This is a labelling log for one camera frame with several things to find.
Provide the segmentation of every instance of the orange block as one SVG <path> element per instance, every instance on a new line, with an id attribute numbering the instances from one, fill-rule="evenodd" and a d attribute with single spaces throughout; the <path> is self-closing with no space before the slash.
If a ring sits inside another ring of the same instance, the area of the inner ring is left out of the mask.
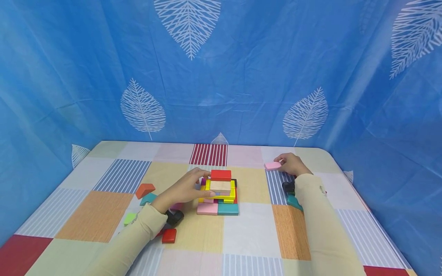
<path id="1" fill-rule="evenodd" d="M 143 198 L 148 193 L 151 193 L 155 191 L 155 186 L 153 184 L 141 184 L 140 187 L 138 187 L 138 190 L 135 192 L 135 195 L 138 199 Z"/>

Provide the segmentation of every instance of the checkered tablecloth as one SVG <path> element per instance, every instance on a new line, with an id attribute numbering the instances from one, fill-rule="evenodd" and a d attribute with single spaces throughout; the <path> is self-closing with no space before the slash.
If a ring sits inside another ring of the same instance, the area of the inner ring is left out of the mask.
<path id="1" fill-rule="evenodd" d="M 0 249 L 1 275 L 80 275 L 141 209 L 140 183 L 163 192 L 194 167 L 228 169 L 238 180 L 239 216 L 196 214 L 184 205 L 174 244 L 151 241 L 128 275 L 310 275 L 303 213 L 286 204 L 292 179 L 263 164 L 283 152 L 320 176 L 368 276 L 415 275 L 334 159 L 317 148 L 103 141 Z"/>

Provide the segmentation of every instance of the hand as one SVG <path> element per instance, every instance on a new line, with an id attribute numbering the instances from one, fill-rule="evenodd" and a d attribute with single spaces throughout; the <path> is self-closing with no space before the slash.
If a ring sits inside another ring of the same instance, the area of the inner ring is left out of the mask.
<path id="1" fill-rule="evenodd" d="M 283 153 L 273 161 L 281 163 L 282 166 L 279 168 L 279 171 L 284 171 L 295 176 L 300 176 L 301 174 L 312 174 L 312 172 L 301 161 L 301 158 L 293 153 Z"/>
<path id="2" fill-rule="evenodd" d="M 188 202 L 200 197 L 214 197 L 215 192 L 195 189 L 195 183 L 199 183 L 201 177 L 208 178 L 209 176 L 210 172 L 200 168 L 188 171 L 174 185 L 157 196 L 151 206 L 160 213 L 165 213 L 175 203 Z"/>

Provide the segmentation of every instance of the pink block in hand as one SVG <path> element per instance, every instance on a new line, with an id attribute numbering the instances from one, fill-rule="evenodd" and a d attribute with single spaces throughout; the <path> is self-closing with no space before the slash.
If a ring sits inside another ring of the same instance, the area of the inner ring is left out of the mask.
<path id="1" fill-rule="evenodd" d="M 264 167 L 266 168 L 266 170 L 277 170 L 281 167 L 281 163 L 280 162 L 265 163 Z"/>
<path id="2" fill-rule="evenodd" d="M 181 210 L 181 208 L 183 207 L 183 204 L 180 203 L 175 203 L 172 205 L 172 207 L 170 207 L 171 210 Z"/>
<path id="3" fill-rule="evenodd" d="M 198 215 L 218 215 L 218 204 L 217 203 L 198 203 L 196 209 Z"/>

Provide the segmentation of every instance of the black object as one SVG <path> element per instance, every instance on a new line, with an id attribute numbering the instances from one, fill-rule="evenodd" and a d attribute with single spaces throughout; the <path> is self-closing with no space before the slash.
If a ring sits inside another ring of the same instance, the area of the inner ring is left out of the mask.
<path id="1" fill-rule="evenodd" d="M 295 181 L 293 180 L 292 182 L 284 182 L 282 184 L 282 189 L 286 193 L 294 193 L 295 192 Z"/>
<path id="2" fill-rule="evenodd" d="M 178 225 L 178 223 L 184 218 L 184 214 L 180 210 L 176 210 L 175 213 L 172 213 L 170 210 L 167 210 L 166 215 L 167 215 L 166 222 L 167 224 L 169 224 L 171 228 L 175 228 Z"/>

